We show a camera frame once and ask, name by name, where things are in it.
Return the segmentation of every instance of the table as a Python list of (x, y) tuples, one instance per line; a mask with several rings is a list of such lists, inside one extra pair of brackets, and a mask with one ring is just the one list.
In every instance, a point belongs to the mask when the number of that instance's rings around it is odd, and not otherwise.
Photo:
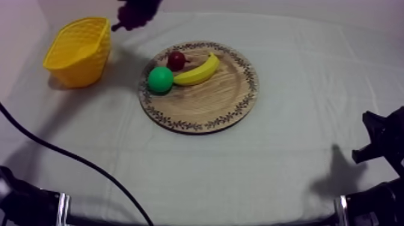
[[(369, 142), (361, 114), (404, 104), (404, 42), (344, 25), (254, 14), (161, 13), (112, 35), (100, 82), (65, 90), (41, 67), (56, 31), (23, 66), (5, 106), (27, 129), (119, 179), (157, 224), (258, 224), (310, 219), (332, 199), (397, 177), (384, 159), (355, 165)], [(189, 40), (226, 44), (260, 79), (239, 124), (185, 136), (143, 113), (138, 76), (162, 49)], [(41, 188), (73, 197), (72, 211), (122, 221), (142, 217), (95, 171), (24, 138), (0, 117), (2, 164)]]

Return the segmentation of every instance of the yellow banana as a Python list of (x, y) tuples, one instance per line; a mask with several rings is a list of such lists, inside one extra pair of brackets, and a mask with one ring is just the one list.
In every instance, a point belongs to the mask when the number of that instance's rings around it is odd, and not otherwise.
[(219, 67), (220, 60), (213, 53), (209, 53), (207, 61), (196, 69), (184, 72), (174, 77), (174, 83), (177, 85), (197, 85), (202, 83), (215, 73)]

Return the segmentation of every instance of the woven plastic basket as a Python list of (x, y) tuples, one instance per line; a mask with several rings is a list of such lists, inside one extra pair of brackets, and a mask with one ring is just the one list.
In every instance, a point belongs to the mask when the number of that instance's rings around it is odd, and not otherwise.
[(86, 87), (100, 79), (111, 50), (110, 22), (88, 17), (65, 26), (46, 54), (44, 68), (68, 88)]

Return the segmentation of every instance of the black cable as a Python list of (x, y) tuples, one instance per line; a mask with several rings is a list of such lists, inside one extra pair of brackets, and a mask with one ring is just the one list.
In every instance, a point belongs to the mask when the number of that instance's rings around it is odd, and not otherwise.
[(133, 195), (117, 180), (115, 177), (110, 175), (108, 172), (106, 172), (104, 169), (101, 169), (99, 166), (96, 164), (90, 162), (89, 160), (84, 159), (83, 157), (78, 156), (77, 154), (73, 154), (69, 151), (66, 151), (65, 149), (61, 149), (53, 144), (50, 144), (41, 138), (35, 136), (32, 134), (30, 131), (26, 130), (24, 127), (22, 127), (14, 118), (11, 116), (11, 114), (6, 110), (6, 108), (3, 106), (3, 104), (0, 102), (0, 111), (4, 114), (6, 119), (15, 127), (17, 130), (19, 130), (21, 133), (23, 133), (25, 136), (27, 136), (29, 139), (35, 141), (36, 143), (45, 146), (55, 152), (58, 152), (64, 156), (70, 157), (78, 162), (81, 162), (82, 164), (92, 168), (93, 170), (97, 171), (98, 173), (102, 174), (104, 177), (106, 177), (108, 180), (113, 182), (130, 200), (133, 202), (133, 204), (136, 206), (136, 208), (139, 210), (139, 212), (143, 215), (144, 219), (146, 220), (147, 224), (149, 226), (154, 226), (152, 220), (149, 218), (147, 213), (144, 211), (144, 209), (140, 206), (139, 202), (133, 197)]

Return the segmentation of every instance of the toy fruit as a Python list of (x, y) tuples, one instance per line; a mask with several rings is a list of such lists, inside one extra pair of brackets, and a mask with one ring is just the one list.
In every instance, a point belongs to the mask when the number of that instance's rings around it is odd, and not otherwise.
[(173, 72), (176, 72), (184, 68), (185, 62), (185, 55), (181, 52), (174, 51), (168, 56), (167, 67)]
[(219, 67), (220, 60), (215, 54), (210, 53), (207, 61), (196, 69), (184, 72), (174, 77), (177, 85), (197, 85), (208, 80)]
[(166, 67), (156, 67), (147, 79), (148, 87), (156, 93), (164, 93), (173, 86), (173, 72)]

